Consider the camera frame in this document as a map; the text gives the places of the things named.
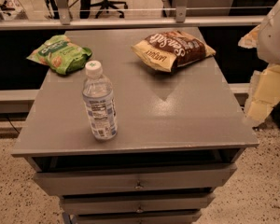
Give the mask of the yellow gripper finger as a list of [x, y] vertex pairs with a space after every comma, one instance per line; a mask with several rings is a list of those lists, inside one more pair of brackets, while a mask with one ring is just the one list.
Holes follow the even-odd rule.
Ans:
[[280, 64], [255, 71], [250, 78], [248, 98], [245, 101], [245, 122], [261, 124], [280, 103]]
[[238, 46], [245, 49], [253, 49], [258, 46], [258, 34], [260, 26], [257, 25], [246, 35], [244, 35], [238, 42]]

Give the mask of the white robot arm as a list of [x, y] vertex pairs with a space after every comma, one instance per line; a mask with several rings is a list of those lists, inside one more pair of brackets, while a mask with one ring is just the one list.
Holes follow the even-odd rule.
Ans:
[[245, 101], [245, 122], [258, 127], [280, 103], [280, 0], [238, 46], [256, 48], [258, 57], [268, 64], [262, 72], [253, 73]]

